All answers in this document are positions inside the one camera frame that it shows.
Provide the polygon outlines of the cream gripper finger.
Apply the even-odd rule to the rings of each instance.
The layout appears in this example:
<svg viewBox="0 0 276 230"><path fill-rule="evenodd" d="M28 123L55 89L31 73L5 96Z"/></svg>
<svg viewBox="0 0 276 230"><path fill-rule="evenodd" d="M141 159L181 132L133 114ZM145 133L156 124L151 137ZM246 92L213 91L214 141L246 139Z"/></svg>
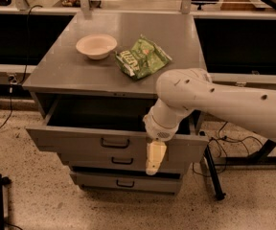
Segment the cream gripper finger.
<svg viewBox="0 0 276 230"><path fill-rule="evenodd" d="M146 174L155 175L158 172L160 165L161 165L160 162L152 162L148 160L146 162Z"/></svg>

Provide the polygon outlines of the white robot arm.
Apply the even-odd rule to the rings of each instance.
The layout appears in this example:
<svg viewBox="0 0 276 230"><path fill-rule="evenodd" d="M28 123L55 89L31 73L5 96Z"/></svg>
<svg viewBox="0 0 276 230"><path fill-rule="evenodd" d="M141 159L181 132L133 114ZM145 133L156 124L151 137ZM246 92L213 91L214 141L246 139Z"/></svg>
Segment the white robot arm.
<svg viewBox="0 0 276 230"><path fill-rule="evenodd" d="M158 172L166 143L193 111L209 113L276 142L276 90L215 84L201 68L169 70L156 82L157 101L144 117L151 141L146 173Z"/></svg>

